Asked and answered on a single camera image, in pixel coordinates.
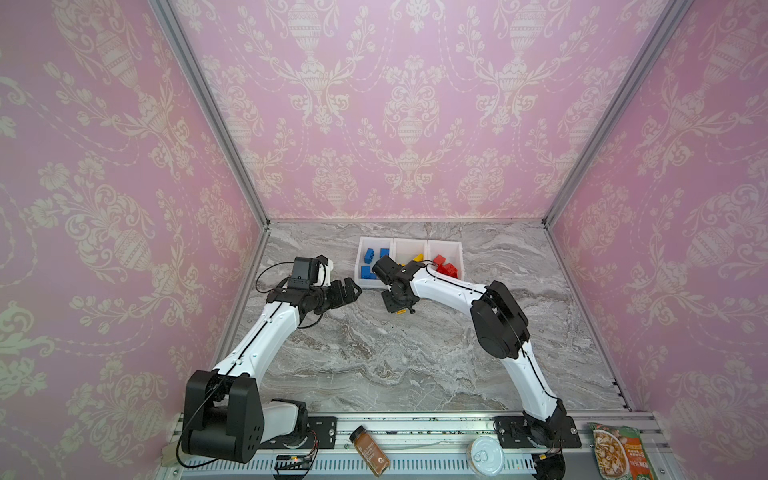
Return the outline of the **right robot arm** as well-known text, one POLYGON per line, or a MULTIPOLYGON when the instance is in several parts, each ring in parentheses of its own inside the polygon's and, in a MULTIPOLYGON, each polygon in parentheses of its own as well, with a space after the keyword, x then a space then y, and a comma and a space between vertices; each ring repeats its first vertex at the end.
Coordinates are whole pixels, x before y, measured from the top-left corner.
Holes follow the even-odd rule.
POLYGON ((390 313, 414 313, 416 303, 430 300, 467 315, 482 349, 501 361, 518 391, 527 436, 538 445, 561 445, 567 410, 544 378, 529 320, 505 284, 470 283, 442 274, 432 264, 401 265, 388 256, 378 260, 372 272, 387 286, 382 299, 390 313))

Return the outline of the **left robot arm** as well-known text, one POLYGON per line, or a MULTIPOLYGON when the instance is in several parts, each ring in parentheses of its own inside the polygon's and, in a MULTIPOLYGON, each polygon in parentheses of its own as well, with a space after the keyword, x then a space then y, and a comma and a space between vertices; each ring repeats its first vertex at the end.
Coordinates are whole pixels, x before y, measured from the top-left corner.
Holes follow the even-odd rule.
POLYGON ((214 367, 188 379, 176 456, 247 463, 264 444, 298 448, 312 439, 305 403, 264 403, 260 386, 284 342, 309 328, 308 315, 322 317, 352 304, 362 289, 350 277, 334 279, 333 263, 323 255, 290 264, 291 274, 266 290, 266 303, 245 337, 214 367))

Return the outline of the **white three-compartment bin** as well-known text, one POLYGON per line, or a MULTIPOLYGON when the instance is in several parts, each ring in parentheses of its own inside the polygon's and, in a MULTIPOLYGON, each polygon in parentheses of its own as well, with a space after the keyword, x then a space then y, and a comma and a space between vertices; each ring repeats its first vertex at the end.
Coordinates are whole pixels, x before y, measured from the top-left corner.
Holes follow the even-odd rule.
POLYGON ((385 287, 373 272, 373 265, 383 256, 403 265, 411 260, 435 260, 440 256, 453 266, 451 272, 455 271, 459 280, 463 280, 466 273, 463 245, 459 241, 363 236, 358 244, 353 277, 359 286, 385 287))

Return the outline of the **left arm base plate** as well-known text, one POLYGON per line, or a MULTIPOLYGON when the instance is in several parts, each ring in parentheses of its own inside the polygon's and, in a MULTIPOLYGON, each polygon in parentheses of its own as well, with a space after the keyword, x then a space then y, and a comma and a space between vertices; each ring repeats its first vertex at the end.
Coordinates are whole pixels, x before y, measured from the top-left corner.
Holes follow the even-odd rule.
POLYGON ((272 450, 309 450, 317 446, 320 450, 332 450, 337 441, 337 424, 336 416, 310 416, 304 434, 276 437, 262 442, 260 447, 272 450))

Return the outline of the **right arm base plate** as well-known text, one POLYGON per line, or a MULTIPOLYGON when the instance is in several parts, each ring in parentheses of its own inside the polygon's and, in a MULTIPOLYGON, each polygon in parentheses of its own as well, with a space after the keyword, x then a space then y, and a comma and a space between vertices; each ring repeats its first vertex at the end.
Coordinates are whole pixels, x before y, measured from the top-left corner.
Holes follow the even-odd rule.
POLYGON ((574 420, 566 416, 557 422, 542 422, 525 416, 496 416, 494 432, 505 449, 578 449, 582 441, 574 420))

